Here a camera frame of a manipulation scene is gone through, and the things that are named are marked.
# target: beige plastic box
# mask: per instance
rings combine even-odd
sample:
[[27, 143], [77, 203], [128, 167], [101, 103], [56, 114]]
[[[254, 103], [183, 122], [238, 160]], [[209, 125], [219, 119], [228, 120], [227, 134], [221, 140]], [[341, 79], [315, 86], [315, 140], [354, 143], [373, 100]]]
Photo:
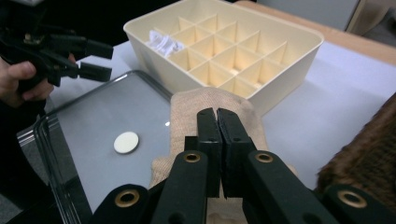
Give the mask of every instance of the beige plastic box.
[[[142, 69], [169, 91], [212, 86], [249, 99], [264, 115], [297, 88], [322, 34], [221, 0], [182, 0], [123, 27]], [[182, 43], [164, 56], [155, 31]]]

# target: brown fabric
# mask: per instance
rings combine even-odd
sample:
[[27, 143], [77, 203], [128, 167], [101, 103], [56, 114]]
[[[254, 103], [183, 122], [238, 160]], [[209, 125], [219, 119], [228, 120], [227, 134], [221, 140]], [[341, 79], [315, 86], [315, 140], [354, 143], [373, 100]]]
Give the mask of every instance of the brown fabric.
[[[268, 150], [262, 120], [248, 100], [211, 87], [179, 92], [171, 100], [170, 156], [158, 158], [152, 163], [151, 186], [168, 177], [176, 155], [184, 150], [185, 136], [196, 136], [196, 114], [209, 107], [213, 107], [215, 112], [219, 107], [235, 112], [256, 148]], [[219, 199], [208, 199], [206, 223], [247, 223], [242, 211], [242, 200], [225, 200], [222, 196]]]
[[396, 93], [352, 142], [318, 173], [316, 191], [332, 184], [365, 190], [396, 213]]

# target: table surface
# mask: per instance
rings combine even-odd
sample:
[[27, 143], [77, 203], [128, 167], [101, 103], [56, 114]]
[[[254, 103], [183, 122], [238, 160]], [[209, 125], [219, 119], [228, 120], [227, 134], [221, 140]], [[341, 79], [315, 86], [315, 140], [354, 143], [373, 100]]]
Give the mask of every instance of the table surface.
[[[325, 36], [304, 83], [262, 117], [269, 149], [294, 166], [312, 189], [320, 167], [396, 92], [396, 56], [392, 56], [396, 50], [249, 1], [236, 4], [316, 28]], [[379, 57], [379, 49], [390, 58]], [[140, 68], [129, 42], [115, 47], [112, 60], [89, 57], [83, 61], [112, 67], [112, 78]], [[58, 107], [100, 85], [65, 77], [50, 99]]]

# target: white disc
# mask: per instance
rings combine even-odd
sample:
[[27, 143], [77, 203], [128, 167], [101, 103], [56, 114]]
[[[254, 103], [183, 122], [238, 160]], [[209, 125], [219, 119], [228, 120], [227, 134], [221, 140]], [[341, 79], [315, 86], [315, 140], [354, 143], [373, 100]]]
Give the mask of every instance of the white disc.
[[136, 133], [122, 133], [114, 141], [114, 149], [119, 153], [128, 153], [134, 150], [138, 143], [139, 137]]

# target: beige cloth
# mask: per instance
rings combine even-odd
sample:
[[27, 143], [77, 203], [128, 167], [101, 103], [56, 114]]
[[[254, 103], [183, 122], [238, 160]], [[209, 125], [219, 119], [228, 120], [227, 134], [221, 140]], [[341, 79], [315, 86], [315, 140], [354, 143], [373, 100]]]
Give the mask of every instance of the beige cloth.
[[[253, 105], [248, 100], [211, 87], [179, 92], [171, 100], [170, 156], [158, 158], [152, 163], [151, 186], [168, 177], [176, 155], [184, 150], [185, 136], [197, 135], [197, 113], [209, 107], [213, 107], [215, 114], [219, 107], [236, 113], [256, 148], [268, 150], [262, 120], [256, 115]], [[247, 223], [242, 211], [242, 200], [230, 198], [225, 200], [221, 195], [218, 199], [209, 198], [206, 223]]]

